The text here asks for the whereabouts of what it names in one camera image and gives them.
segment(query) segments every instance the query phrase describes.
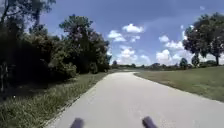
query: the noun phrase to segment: grassy field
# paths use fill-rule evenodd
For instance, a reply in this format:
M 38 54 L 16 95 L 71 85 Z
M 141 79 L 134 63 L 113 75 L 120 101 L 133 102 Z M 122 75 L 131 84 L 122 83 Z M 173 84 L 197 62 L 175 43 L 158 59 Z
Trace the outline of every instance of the grassy field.
M 29 98 L 15 98 L 0 105 L 0 128 L 41 128 L 65 106 L 74 102 L 107 73 L 80 75 Z
M 185 71 L 143 71 L 135 75 L 224 102 L 224 67 Z

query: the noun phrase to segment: distant tree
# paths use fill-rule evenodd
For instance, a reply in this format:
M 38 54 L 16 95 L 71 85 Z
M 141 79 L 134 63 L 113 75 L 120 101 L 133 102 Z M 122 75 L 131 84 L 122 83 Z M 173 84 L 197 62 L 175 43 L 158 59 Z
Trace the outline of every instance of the distant tree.
M 167 68 L 167 66 L 165 64 L 163 64 L 161 67 L 163 70 L 166 70 L 166 68 Z
M 206 65 L 208 67 L 213 67 L 213 66 L 216 66 L 216 62 L 214 60 L 208 60 L 206 61 Z
M 118 64 L 117 64 L 117 61 L 116 61 L 116 60 L 113 61 L 113 64 L 111 65 L 111 67 L 112 67 L 113 69 L 117 69 L 117 68 L 118 68 Z
M 160 70 L 160 63 L 154 63 L 149 66 L 151 70 Z
M 206 64 L 206 62 L 200 62 L 199 67 L 200 68 L 206 68 L 206 67 L 208 67 L 208 65 Z
M 143 64 L 140 68 L 145 68 L 145 65 Z
M 200 60 L 198 58 L 198 54 L 194 55 L 191 59 L 191 63 L 194 65 L 194 67 L 197 67 L 200 63 Z
M 191 64 L 188 64 L 188 65 L 187 65 L 187 68 L 188 68 L 188 69 L 191 69 L 191 68 L 193 68 L 193 66 L 192 66 Z
M 187 59 L 182 58 L 182 59 L 180 60 L 180 67 L 181 67 L 182 69 L 186 70 L 186 69 L 187 69 L 187 66 L 188 66 Z
M 136 65 L 135 65 L 135 64 L 131 64 L 131 67 L 132 67 L 132 68 L 136 68 Z

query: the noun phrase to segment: bush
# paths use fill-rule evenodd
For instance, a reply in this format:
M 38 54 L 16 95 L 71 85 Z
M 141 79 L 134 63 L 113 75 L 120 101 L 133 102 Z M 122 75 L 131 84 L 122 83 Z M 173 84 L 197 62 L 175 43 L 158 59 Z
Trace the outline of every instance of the bush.
M 187 59 L 182 58 L 182 59 L 180 60 L 180 67 L 181 67 L 182 69 L 186 70 L 186 69 L 187 69 L 187 66 L 188 66 Z
M 206 67 L 208 67 L 208 65 L 206 64 L 206 62 L 200 62 L 199 67 L 206 68 Z
M 90 63 L 90 72 L 92 74 L 98 73 L 98 67 L 97 67 L 96 63 L 94 63 L 94 62 Z

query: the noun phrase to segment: shrub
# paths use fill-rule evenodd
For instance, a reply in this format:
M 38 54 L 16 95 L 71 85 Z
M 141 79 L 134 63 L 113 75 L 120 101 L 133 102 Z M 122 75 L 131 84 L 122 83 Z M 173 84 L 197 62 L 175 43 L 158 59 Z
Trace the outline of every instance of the shrub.
M 94 62 L 90 63 L 90 72 L 92 74 L 98 73 L 98 67 L 97 67 L 96 63 L 94 63 Z

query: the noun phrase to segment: vegetation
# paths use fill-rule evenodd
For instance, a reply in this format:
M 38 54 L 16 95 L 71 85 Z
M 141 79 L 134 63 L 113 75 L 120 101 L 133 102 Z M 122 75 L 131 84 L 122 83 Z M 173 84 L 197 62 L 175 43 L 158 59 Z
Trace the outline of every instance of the vegetation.
M 194 55 L 191 59 L 191 63 L 194 65 L 195 68 L 198 67 L 198 64 L 200 63 L 200 60 L 198 58 L 198 55 Z
M 214 55 L 216 65 L 219 65 L 219 57 L 224 51 L 224 16 L 219 13 L 202 15 L 194 23 L 194 27 L 186 30 L 187 39 L 183 41 L 186 50 L 193 54 Z
M 55 0 L 5 0 L 0 12 L 0 95 L 26 83 L 50 83 L 109 69 L 109 42 L 91 28 L 87 17 L 72 15 L 59 26 L 66 36 L 48 33 L 40 15 Z
M 69 16 L 59 25 L 66 35 L 61 37 L 50 35 L 45 25 L 39 23 L 40 15 L 50 12 L 55 2 L 1 3 L 1 128 L 43 127 L 68 101 L 106 75 L 99 72 L 109 69 L 109 42 L 91 28 L 93 22 L 87 17 Z M 74 77 L 77 81 L 55 85 Z
M 187 69 L 187 66 L 188 66 L 187 59 L 182 58 L 182 59 L 180 60 L 180 68 L 186 70 L 186 69 Z
M 39 91 L 38 95 L 23 99 L 10 99 L 0 105 L 1 128 L 40 128 L 62 108 L 73 103 L 79 96 L 107 75 L 86 74 L 75 79 Z
M 224 102 L 224 67 L 180 71 L 142 71 L 136 75 L 173 88 Z

